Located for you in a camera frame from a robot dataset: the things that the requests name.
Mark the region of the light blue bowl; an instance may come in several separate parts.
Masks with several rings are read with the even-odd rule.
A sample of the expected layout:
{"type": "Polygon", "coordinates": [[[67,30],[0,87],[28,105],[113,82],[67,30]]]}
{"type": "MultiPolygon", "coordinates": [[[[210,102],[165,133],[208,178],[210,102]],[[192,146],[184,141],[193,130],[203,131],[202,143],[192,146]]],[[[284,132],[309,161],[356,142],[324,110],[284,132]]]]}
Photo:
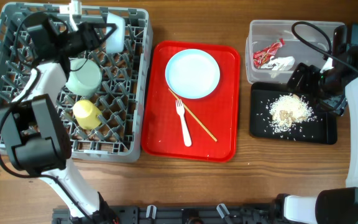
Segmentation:
{"type": "Polygon", "coordinates": [[[110,12],[108,13],[106,22],[108,24],[115,24],[117,27],[116,30],[106,40],[106,53],[121,53],[124,50],[126,22],[124,18],[110,12]]]}

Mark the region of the rice and food scraps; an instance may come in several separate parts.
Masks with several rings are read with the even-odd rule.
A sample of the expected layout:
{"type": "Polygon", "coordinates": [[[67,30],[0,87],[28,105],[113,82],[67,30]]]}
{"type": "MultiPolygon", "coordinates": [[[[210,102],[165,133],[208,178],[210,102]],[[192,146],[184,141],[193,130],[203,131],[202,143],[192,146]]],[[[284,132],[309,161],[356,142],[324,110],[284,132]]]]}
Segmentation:
{"type": "Polygon", "coordinates": [[[280,138],[296,130],[302,132],[303,124],[318,119],[306,97],[294,93],[261,101],[259,109],[262,111],[256,112],[256,118],[265,123],[262,132],[279,135],[280,138]]]}

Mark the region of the red snack wrapper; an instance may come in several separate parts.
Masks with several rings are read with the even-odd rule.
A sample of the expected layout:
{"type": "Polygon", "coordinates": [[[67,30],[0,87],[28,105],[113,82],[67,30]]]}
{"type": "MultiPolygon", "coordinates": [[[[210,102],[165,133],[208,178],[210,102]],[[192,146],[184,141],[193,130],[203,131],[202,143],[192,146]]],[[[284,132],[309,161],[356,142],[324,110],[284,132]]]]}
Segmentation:
{"type": "Polygon", "coordinates": [[[278,49],[282,48],[284,45],[285,41],[280,38],[264,49],[254,52],[253,64],[255,68],[260,68],[262,65],[266,64],[273,56],[275,56],[278,49]]]}

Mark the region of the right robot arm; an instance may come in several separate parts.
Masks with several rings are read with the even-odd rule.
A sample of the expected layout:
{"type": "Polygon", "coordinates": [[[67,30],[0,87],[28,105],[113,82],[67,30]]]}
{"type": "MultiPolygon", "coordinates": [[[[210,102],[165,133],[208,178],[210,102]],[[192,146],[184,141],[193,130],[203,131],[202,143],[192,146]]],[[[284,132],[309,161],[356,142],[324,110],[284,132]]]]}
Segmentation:
{"type": "Polygon", "coordinates": [[[332,68],[322,72],[299,64],[287,87],[310,94],[321,103],[335,96],[347,102],[351,119],[351,158],[342,189],[324,190],[316,197],[280,195],[277,219],[295,223],[358,223],[358,24],[348,30],[339,26],[327,51],[311,44],[297,32],[293,35],[313,50],[331,58],[332,68]]]}

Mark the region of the white tissue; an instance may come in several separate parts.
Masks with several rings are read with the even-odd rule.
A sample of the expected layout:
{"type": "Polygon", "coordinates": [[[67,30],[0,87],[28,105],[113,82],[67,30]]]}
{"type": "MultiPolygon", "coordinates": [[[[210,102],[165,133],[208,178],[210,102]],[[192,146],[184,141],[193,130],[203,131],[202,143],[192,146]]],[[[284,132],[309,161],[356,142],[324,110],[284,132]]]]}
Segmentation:
{"type": "Polygon", "coordinates": [[[272,57],[267,63],[263,64],[260,69],[270,70],[269,75],[275,78],[279,75],[279,71],[288,71],[295,63],[295,58],[290,57],[272,57]]]}

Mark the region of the yellow cup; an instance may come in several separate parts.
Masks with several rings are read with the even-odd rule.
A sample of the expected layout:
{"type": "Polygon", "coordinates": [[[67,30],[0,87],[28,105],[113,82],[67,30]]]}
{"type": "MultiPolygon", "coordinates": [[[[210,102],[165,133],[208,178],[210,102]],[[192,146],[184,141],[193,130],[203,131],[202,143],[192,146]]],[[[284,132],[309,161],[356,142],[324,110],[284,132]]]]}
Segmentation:
{"type": "Polygon", "coordinates": [[[101,124],[98,116],[102,113],[90,100],[77,101],[73,106],[73,114],[83,129],[94,129],[101,124]]]}

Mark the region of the white plastic fork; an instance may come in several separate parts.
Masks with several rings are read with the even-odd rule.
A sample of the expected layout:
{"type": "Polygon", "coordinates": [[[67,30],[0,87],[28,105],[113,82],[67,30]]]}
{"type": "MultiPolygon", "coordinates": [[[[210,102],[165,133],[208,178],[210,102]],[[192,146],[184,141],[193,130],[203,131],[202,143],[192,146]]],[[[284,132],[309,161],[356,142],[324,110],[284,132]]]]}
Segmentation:
{"type": "Polygon", "coordinates": [[[186,147],[190,147],[192,145],[192,141],[191,141],[190,132],[188,130],[188,126],[187,126],[186,120],[185,120],[185,107],[184,107],[184,104],[183,104],[183,102],[181,100],[176,100],[175,101],[175,106],[176,106],[177,114],[180,117],[184,145],[186,147]]]}

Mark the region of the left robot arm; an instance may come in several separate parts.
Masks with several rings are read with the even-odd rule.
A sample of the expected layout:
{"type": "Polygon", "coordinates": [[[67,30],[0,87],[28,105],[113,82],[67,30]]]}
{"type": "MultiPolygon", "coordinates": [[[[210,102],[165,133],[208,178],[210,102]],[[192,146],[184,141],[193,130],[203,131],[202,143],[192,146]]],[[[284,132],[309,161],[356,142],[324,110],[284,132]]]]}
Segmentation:
{"type": "Polygon", "coordinates": [[[56,109],[69,79],[70,57],[99,48],[120,25],[82,22],[76,31],[54,28],[59,18],[33,12],[18,25],[34,44],[30,79],[0,107],[0,166],[21,179],[40,179],[66,203],[72,223],[119,223],[102,195],[83,178],[71,158],[70,137],[56,109]]]}

